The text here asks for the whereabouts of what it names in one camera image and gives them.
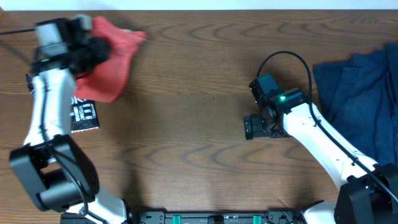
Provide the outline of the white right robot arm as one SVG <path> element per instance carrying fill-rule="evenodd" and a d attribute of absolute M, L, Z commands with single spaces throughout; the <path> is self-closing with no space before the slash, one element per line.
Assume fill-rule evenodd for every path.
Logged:
<path fill-rule="evenodd" d="M 258 114 L 244 117 L 245 137 L 293 137 L 321 164 L 337 201 L 301 212 L 304 223 L 397 223 L 397 168 L 380 165 L 349 143 L 301 90 L 252 87 Z"/>

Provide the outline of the orange red t-shirt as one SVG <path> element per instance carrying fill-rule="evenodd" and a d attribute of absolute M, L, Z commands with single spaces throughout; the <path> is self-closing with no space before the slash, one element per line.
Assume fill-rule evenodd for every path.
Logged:
<path fill-rule="evenodd" d="M 103 16 L 93 19 L 95 37 L 102 37 L 110 45 L 109 58 L 87 76 L 76 81 L 75 96 L 81 99 L 111 103 L 117 100 L 129 79 L 131 62 L 139 47 L 147 39 L 143 31 L 116 27 Z"/>

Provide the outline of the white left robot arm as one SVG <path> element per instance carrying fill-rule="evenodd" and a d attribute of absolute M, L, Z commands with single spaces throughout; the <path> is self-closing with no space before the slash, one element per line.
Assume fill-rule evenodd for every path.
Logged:
<path fill-rule="evenodd" d="M 46 56 L 31 66 L 34 108 L 24 145 L 9 163 L 34 205 L 74 217 L 73 222 L 130 223 L 120 198 L 100 187 L 93 163 L 72 138 L 71 99 L 75 77 L 105 62 L 111 47 L 100 37 Z"/>

